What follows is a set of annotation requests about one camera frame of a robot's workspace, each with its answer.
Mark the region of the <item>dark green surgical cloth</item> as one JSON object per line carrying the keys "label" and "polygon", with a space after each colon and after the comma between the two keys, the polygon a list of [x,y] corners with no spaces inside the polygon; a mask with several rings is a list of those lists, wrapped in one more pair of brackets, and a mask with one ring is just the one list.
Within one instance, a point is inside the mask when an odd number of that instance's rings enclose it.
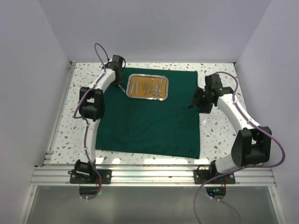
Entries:
{"label": "dark green surgical cloth", "polygon": [[125,84],[132,74],[165,76],[168,97],[164,101],[129,98],[120,88],[108,87],[96,150],[199,158],[199,113],[188,107],[198,85],[197,72],[126,68]]}

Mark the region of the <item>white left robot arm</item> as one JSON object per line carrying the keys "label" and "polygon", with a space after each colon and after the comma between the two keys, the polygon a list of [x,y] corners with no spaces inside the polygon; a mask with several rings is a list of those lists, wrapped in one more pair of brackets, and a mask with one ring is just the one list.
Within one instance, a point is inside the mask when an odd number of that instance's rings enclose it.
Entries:
{"label": "white left robot arm", "polygon": [[82,182],[92,183],[100,179],[99,172],[95,167],[95,143],[97,128],[105,113],[104,93],[110,85],[121,84],[121,72],[125,66],[126,60],[122,56],[112,56],[106,64],[102,65],[96,79],[89,86],[83,86],[79,90],[79,102],[73,118],[82,119],[86,126],[82,151],[71,176]]}

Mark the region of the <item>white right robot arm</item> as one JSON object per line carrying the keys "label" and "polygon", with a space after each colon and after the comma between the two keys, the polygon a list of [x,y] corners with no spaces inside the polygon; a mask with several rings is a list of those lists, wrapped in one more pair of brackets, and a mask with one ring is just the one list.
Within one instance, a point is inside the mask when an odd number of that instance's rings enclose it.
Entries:
{"label": "white right robot arm", "polygon": [[236,90],[224,87],[218,72],[206,76],[205,87],[196,89],[189,105],[189,108],[193,107],[197,107],[199,113],[204,114],[209,114],[213,107],[217,107],[226,115],[236,133],[231,153],[212,161],[208,169],[197,171],[198,176],[219,183],[227,172],[269,161],[270,128],[261,127],[238,105]]}

